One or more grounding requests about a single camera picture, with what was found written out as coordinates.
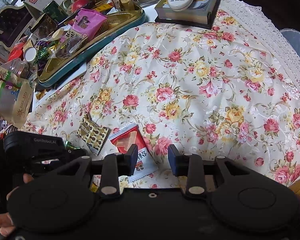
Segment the person's left hand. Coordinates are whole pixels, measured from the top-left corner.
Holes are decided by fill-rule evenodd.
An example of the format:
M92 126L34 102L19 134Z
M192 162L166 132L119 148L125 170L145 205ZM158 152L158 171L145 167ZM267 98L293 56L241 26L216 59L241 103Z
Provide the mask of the person's left hand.
M30 174L23 174L23 181L25 184L33 181L34 178ZM8 200L11 196L11 194L19 187L14 188L7 196L6 199ZM10 214L7 213L2 213L0 214L0 234L4 237L9 236L14 230L15 226L12 222L12 219L10 217Z

